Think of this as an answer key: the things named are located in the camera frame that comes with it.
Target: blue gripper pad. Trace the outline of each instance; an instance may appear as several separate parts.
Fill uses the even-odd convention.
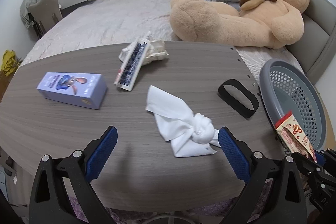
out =
[[[316,156],[317,163],[321,166],[324,166],[324,164],[325,164],[324,156],[321,153],[317,152],[316,150],[314,150],[314,151],[315,151],[315,156]]]
[[[89,183],[99,177],[107,159],[117,144],[117,140],[117,129],[111,127],[87,161],[85,178]]]
[[[249,162],[224,127],[219,130],[218,142],[237,178],[247,184],[251,178]]]

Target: knot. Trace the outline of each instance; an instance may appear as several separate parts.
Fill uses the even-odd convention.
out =
[[[215,134],[211,120],[200,113],[196,113],[194,116],[193,129],[192,140],[200,144],[210,143]]]

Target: screw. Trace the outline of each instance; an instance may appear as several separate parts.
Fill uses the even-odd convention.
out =
[[[293,162],[293,161],[294,161],[294,159],[293,159],[291,156],[287,156],[287,157],[286,157],[286,160],[287,160],[288,162]]]
[[[257,159],[261,159],[263,157],[263,155],[260,153],[260,152],[254,152],[254,156],[257,158]]]
[[[49,155],[44,155],[43,157],[42,157],[42,161],[47,161],[49,159]]]
[[[80,150],[76,150],[75,152],[72,153],[72,155],[75,158],[79,158],[82,155],[82,152]]]

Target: red and beige snack package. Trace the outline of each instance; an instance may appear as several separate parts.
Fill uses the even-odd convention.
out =
[[[317,162],[313,146],[291,111],[275,124],[275,128],[292,153],[299,152]]]

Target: purple box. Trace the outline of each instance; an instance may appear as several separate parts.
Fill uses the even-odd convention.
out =
[[[99,109],[107,86],[102,75],[47,72],[37,89],[50,100]]]

